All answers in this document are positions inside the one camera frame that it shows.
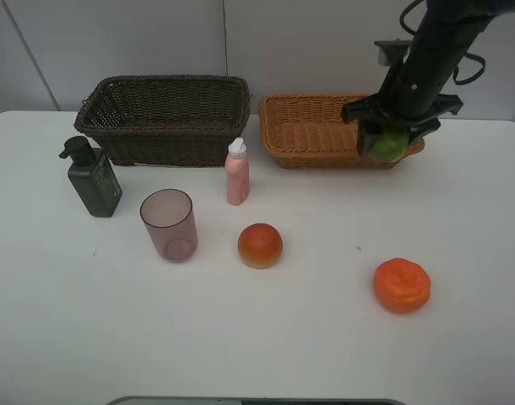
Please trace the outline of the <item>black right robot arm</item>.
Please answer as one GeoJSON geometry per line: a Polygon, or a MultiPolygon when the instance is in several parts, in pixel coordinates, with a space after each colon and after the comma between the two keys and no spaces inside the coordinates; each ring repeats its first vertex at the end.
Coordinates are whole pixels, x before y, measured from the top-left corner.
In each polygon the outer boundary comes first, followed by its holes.
{"type": "Polygon", "coordinates": [[[388,68],[375,94],[344,104],[344,122],[358,125],[357,153],[373,157],[378,144],[401,138],[408,148],[437,131],[440,117],[463,107],[455,94],[443,94],[451,79],[458,85],[477,80],[484,70],[458,79],[463,58],[485,64],[469,48],[492,20],[515,12],[515,1],[429,1],[417,30],[403,28],[410,40],[378,40],[378,62],[388,68]]]}

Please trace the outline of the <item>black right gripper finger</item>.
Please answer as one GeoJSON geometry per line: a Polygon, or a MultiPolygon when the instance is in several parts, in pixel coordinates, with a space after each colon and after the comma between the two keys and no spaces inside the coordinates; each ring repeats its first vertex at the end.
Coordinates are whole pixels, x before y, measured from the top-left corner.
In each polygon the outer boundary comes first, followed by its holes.
{"type": "Polygon", "coordinates": [[[359,119],[356,148],[359,156],[370,153],[375,142],[382,136],[382,125],[379,121],[359,119]]]}
{"type": "Polygon", "coordinates": [[[415,136],[413,133],[407,133],[404,136],[405,147],[403,158],[418,154],[424,149],[424,138],[422,136],[415,136]]]}

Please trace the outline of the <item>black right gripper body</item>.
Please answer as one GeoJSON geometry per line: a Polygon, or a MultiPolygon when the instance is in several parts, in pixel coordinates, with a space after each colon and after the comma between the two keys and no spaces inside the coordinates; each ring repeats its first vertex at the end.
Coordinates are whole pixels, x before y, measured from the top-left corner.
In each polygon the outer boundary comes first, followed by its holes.
{"type": "Polygon", "coordinates": [[[425,136],[439,129],[441,116],[459,113],[464,103],[458,96],[442,94],[438,86],[421,78],[401,78],[402,67],[389,69],[377,93],[344,104],[344,122],[357,121],[367,132],[402,129],[410,136],[425,136]]]}

